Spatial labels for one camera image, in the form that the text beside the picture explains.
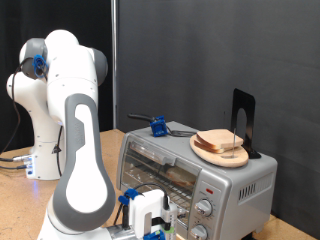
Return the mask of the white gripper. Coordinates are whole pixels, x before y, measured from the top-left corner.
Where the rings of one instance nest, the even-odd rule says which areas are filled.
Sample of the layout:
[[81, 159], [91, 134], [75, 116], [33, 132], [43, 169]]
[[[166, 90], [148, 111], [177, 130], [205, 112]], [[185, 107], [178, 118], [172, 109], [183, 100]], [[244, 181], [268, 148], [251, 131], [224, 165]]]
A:
[[161, 217], [164, 193], [160, 189], [144, 192], [129, 202], [129, 226], [137, 238], [158, 230], [152, 226], [153, 218]]

